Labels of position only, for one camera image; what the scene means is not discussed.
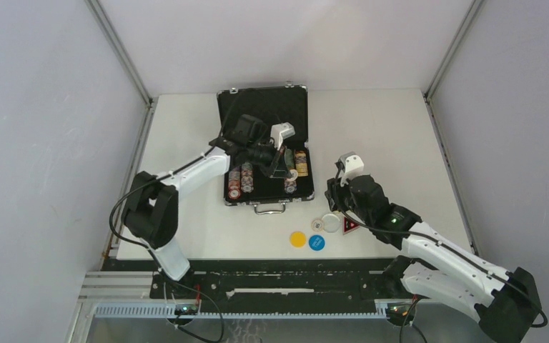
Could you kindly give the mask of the red triangular card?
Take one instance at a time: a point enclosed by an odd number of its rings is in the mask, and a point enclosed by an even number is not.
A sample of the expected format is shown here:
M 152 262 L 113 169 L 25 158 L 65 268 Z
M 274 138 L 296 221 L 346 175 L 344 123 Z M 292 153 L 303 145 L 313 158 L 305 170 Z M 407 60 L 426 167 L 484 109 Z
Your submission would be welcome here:
M 361 225 L 358 224 L 357 222 L 351 220 L 351 219 L 348 219 L 348 218 L 344 218 L 343 219 L 343 224 L 342 224 L 342 234 L 343 235 L 346 235 L 346 234 L 349 234 L 357 229 L 361 228 Z

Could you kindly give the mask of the shrink-wrapped blue chip stack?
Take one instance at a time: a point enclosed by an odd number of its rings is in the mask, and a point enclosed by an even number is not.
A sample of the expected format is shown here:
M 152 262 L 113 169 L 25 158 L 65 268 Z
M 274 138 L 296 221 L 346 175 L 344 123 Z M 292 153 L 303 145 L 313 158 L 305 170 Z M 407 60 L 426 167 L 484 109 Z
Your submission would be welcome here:
M 228 173 L 228 193 L 231 189 L 241 190 L 241 170 L 239 167 L 234 168 Z

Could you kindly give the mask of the white dealer button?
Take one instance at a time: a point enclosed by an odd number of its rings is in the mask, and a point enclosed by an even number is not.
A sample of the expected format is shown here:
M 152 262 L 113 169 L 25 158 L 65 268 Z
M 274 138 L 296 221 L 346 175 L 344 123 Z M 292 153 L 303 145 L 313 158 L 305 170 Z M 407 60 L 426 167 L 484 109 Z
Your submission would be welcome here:
M 335 233 L 342 227 L 342 219 L 338 214 L 325 214 L 321 220 L 323 222 L 323 230 L 327 233 Z

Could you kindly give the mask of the red five poker chip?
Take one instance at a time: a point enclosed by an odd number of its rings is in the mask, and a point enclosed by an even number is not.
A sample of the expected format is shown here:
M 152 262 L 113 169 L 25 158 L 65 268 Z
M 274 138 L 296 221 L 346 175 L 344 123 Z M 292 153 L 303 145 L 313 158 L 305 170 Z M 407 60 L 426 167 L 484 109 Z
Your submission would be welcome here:
M 229 190 L 228 195 L 230 199 L 235 200 L 242 196 L 242 192 L 239 189 L 231 189 Z

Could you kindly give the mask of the yellow chip stack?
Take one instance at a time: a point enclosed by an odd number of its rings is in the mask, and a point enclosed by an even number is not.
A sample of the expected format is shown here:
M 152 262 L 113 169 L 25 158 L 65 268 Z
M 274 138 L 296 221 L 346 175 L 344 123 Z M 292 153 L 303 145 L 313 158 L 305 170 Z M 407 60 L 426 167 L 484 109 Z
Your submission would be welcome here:
M 295 151 L 295 169 L 297 170 L 298 177 L 309 176 L 308 160 L 305 151 Z

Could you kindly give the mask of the blue round button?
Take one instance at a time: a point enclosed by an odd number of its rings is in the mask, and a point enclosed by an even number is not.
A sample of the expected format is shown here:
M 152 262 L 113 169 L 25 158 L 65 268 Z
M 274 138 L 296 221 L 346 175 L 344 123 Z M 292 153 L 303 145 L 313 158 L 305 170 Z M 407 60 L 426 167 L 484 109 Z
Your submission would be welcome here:
M 326 241 L 321 235 L 315 234 L 308 239 L 308 246 L 312 251 L 322 251 L 325 248 Z

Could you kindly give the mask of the yellow round button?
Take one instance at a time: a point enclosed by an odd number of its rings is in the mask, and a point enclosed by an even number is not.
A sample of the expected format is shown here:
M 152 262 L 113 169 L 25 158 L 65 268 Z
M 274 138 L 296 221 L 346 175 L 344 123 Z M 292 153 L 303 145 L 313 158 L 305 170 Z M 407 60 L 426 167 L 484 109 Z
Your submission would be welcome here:
M 307 243 L 307 237 L 303 232 L 293 232 L 290 235 L 290 244 L 293 247 L 301 248 Z

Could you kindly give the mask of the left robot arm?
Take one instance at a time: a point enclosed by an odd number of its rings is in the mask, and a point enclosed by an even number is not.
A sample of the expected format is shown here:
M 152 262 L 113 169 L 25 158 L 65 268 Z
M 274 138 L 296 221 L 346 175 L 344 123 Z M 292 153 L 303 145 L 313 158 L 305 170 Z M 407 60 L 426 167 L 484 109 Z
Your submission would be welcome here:
M 284 141 L 294 135 L 289 122 L 267 126 L 243 114 L 232 130 L 221 131 L 206 152 L 184 166 L 160 174 L 142 171 L 133 178 L 130 191 L 117 203 L 123 207 L 122 223 L 136 238 L 134 244 L 146 249 L 168 277 L 167 289 L 176 297 L 188 297 L 195 287 L 194 277 L 187 274 L 189 260 L 175 239 L 180 200 L 244 163 L 270 179 L 291 177 Z

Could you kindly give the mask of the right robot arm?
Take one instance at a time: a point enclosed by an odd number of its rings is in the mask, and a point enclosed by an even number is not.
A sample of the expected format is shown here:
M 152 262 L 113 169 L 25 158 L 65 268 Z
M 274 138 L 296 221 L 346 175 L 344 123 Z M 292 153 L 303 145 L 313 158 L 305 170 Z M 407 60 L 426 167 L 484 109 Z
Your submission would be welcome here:
M 452 243 L 409 209 L 394 204 L 370 175 L 327 180 L 332 211 L 368 229 L 400 254 L 385 270 L 385 290 L 455 309 L 478 323 L 494 342 L 521 342 L 548 324 L 533 275 L 510 272 Z

